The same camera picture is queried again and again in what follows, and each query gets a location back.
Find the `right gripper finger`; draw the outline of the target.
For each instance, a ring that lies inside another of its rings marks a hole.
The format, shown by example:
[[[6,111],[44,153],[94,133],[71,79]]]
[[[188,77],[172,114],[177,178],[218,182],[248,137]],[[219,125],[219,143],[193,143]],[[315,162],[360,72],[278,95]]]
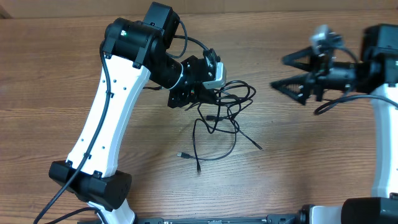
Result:
[[[315,54],[311,47],[282,57],[282,63],[306,72],[311,72],[315,66]]]
[[[301,105],[305,105],[313,90],[314,78],[310,73],[305,73],[271,82],[270,86]]]

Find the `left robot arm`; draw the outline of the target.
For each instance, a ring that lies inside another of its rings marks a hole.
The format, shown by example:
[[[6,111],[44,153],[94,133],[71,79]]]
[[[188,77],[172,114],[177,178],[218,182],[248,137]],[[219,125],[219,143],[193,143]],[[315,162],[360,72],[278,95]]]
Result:
[[[226,68],[213,49],[182,62],[168,53],[181,20],[153,2],[142,21],[119,18],[107,26],[99,47],[101,78],[86,123],[64,161],[51,164],[49,176],[87,203],[99,223],[133,223],[127,202],[131,175],[118,170],[121,141],[133,107],[148,81],[169,91],[168,106],[218,102]]]

